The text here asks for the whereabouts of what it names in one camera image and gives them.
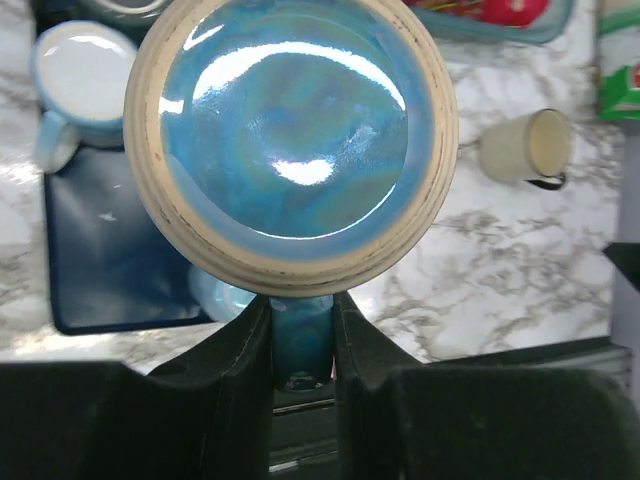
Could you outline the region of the white and blue mug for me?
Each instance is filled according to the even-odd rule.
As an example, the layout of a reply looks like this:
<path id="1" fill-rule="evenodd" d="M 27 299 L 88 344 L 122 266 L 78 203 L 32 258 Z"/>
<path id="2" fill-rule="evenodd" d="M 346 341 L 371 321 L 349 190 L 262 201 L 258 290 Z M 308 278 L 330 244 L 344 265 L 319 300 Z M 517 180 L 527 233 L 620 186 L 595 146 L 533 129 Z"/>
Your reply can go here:
<path id="1" fill-rule="evenodd" d="M 124 144 L 123 110 L 138 52 L 123 33 L 88 20 L 47 29 L 31 55 L 31 74 L 43 109 L 33 158 L 45 173 L 71 160 L 82 144 Z"/>

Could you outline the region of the iridescent blue mug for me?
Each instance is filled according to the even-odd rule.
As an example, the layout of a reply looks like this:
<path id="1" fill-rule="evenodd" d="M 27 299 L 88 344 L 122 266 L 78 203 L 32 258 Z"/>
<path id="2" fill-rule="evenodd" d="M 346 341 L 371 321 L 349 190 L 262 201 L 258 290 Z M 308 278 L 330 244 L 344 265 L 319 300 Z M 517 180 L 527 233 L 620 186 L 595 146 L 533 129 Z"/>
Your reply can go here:
<path id="1" fill-rule="evenodd" d="M 175 1 L 124 108 L 142 202 L 221 282 L 268 298 L 275 385 L 329 382 L 337 293 L 382 274 L 439 212 L 455 92 L 399 1 Z"/>

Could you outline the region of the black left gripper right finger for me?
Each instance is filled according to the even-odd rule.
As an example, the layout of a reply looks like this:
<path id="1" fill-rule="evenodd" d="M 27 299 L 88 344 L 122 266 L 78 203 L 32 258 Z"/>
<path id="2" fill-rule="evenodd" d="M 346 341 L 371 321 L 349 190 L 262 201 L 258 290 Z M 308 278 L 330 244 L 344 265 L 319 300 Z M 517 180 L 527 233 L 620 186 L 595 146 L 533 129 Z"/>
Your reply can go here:
<path id="1" fill-rule="evenodd" d="M 639 416 L 588 369 L 424 364 L 335 297 L 344 479 L 635 479 Z"/>

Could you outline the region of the cream mug black handle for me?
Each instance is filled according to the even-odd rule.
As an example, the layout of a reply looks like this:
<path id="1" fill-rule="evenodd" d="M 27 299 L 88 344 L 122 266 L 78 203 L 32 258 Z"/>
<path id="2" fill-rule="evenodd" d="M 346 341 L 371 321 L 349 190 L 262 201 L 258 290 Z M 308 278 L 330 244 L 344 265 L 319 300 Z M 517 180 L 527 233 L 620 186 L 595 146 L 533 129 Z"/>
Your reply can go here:
<path id="1" fill-rule="evenodd" d="M 558 191 L 567 182 L 572 148 L 569 119 L 547 108 L 488 128 L 480 138 L 478 159 L 483 172 L 495 181 L 525 181 Z"/>

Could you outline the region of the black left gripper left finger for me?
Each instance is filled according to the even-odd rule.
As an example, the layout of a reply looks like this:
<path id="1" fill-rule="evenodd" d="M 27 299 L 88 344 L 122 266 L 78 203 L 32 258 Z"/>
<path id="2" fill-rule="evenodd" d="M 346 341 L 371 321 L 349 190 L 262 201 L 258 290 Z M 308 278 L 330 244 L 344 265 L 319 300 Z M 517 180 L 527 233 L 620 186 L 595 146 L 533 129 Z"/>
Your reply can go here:
<path id="1" fill-rule="evenodd" d="M 258 297 L 148 374 L 115 361 L 1 368 L 5 479 L 265 479 L 271 318 Z"/>

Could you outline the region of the dark grey mug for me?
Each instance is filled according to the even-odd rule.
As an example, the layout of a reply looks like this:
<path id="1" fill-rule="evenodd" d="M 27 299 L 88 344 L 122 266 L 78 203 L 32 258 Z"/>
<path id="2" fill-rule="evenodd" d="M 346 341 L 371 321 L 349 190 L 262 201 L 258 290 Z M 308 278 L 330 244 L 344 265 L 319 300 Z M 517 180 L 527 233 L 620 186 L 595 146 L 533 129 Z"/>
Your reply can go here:
<path id="1" fill-rule="evenodd" d="M 140 44 L 171 0 L 79 0 L 78 15 L 98 21 Z"/>

